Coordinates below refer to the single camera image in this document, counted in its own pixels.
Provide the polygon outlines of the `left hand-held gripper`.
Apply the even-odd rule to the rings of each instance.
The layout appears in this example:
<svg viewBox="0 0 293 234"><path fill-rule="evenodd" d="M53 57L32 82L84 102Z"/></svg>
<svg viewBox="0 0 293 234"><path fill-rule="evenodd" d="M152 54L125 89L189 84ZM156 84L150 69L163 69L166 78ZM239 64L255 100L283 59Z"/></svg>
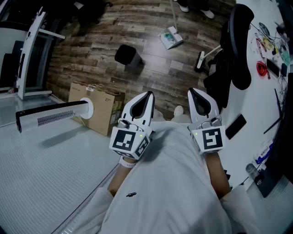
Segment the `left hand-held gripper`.
<svg viewBox="0 0 293 234"><path fill-rule="evenodd" d="M139 160L152 141L150 123L154 106L152 91L141 93L126 103L118 125L112 129L109 148L119 156Z"/></svg>

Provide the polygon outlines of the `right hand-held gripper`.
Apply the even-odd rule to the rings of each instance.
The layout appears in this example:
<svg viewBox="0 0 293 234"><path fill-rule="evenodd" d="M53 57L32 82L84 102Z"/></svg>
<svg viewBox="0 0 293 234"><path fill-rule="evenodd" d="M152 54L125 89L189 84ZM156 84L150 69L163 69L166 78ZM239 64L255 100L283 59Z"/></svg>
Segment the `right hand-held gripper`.
<svg viewBox="0 0 293 234"><path fill-rule="evenodd" d="M199 154L209 154L222 150L225 146L225 126L216 101L207 93L189 88L188 101L193 124L188 126L190 135ZM212 118L201 124L200 118Z"/></svg>

